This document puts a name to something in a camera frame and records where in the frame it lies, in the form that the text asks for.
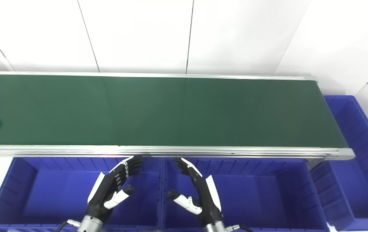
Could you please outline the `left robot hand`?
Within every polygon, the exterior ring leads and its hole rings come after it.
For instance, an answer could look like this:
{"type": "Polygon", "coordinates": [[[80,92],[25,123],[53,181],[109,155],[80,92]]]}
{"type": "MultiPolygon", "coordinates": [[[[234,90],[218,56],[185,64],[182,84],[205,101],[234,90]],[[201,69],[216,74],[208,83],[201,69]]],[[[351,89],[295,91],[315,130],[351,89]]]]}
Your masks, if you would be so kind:
{"type": "Polygon", "coordinates": [[[142,165],[143,157],[137,155],[120,161],[108,174],[100,173],[88,197],[85,215],[104,224],[114,208],[134,193],[134,186],[123,187],[123,185],[129,177],[140,172],[142,165]]]}

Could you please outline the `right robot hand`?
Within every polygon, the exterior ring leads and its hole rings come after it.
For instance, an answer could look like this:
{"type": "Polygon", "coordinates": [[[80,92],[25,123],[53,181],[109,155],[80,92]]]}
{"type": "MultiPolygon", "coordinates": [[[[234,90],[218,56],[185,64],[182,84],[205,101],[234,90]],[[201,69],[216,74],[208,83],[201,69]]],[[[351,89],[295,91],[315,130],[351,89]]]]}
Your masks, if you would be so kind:
{"type": "Polygon", "coordinates": [[[180,173],[190,178],[195,186],[199,199],[187,196],[172,189],[168,197],[176,204],[197,215],[203,227],[223,222],[221,203],[212,175],[204,178],[193,163],[181,157],[174,157],[180,173]]]}

